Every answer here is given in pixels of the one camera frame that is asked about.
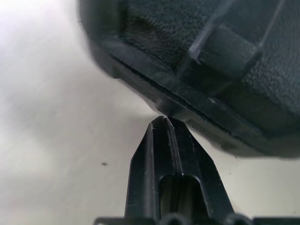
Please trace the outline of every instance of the black plastic housing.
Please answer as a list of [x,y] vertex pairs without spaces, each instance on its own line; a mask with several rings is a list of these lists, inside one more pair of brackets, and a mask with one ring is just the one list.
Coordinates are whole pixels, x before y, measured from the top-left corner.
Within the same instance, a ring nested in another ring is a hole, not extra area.
[[80,0],[95,61],[239,156],[300,155],[300,1]]

